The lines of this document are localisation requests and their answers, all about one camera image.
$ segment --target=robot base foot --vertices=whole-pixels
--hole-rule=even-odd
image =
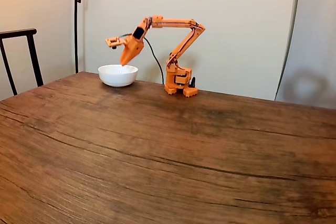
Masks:
[[[198,93],[198,88],[186,87],[183,89],[183,94],[185,97],[192,97]]]
[[[171,89],[169,88],[167,85],[164,86],[164,90],[168,93],[168,94],[175,94],[177,92],[177,89]]]

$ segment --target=chair leg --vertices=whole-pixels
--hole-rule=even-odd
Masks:
[[[12,77],[11,70],[9,69],[9,64],[8,64],[8,61],[7,61],[5,47],[4,47],[4,43],[3,43],[2,39],[0,39],[0,50],[1,50],[2,58],[4,60],[4,65],[5,65],[5,69],[6,69],[6,72],[7,72],[9,84],[11,84],[10,87],[12,88],[13,95],[17,95],[17,91],[16,91],[16,88],[15,88],[15,84],[14,84],[14,80],[13,80],[13,77]]]
[[[36,83],[37,83],[37,86],[40,87],[43,85],[43,79],[42,79],[41,70],[38,64],[33,35],[32,34],[27,35],[27,40],[28,40],[28,47],[29,47],[30,57],[32,60],[31,62],[33,64],[33,70],[35,74]]]

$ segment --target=wooden table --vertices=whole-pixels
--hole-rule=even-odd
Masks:
[[[336,111],[79,73],[0,102],[0,223],[336,223]]]

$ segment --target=white bowl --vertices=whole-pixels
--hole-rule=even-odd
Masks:
[[[129,65],[105,65],[98,68],[98,73],[100,80],[106,85],[124,87],[135,81],[138,69]]]

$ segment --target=chair backrest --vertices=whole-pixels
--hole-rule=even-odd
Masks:
[[[31,60],[32,60],[31,64],[33,65],[33,70],[34,70],[37,86],[40,87],[40,86],[43,85],[43,80],[42,80],[40,66],[39,66],[38,60],[37,60],[36,48],[35,48],[34,37],[33,37],[34,34],[36,34],[36,33],[37,33],[37,30],[33,29],[33,28],[32,29],[25,29],[25,30],[0,32],[0,50],[1,50],[2,58],[4,60],[7,76],[8,76],[8,79],[9,79],[9,83],[11,84],[10,87],[12,88],[12,91],[13,91],[14,95],[17,95],[17,91],[16,91],[16,88],[15,88],[15,84],[14,84],[14,80],[13,80],[13,77],[12,77],[11,70],[9,69],[9,64],[8,64],[7,57],[6,57],[6,52],[5,52],[3,39],[27,36],[30,57],[31,57]]]

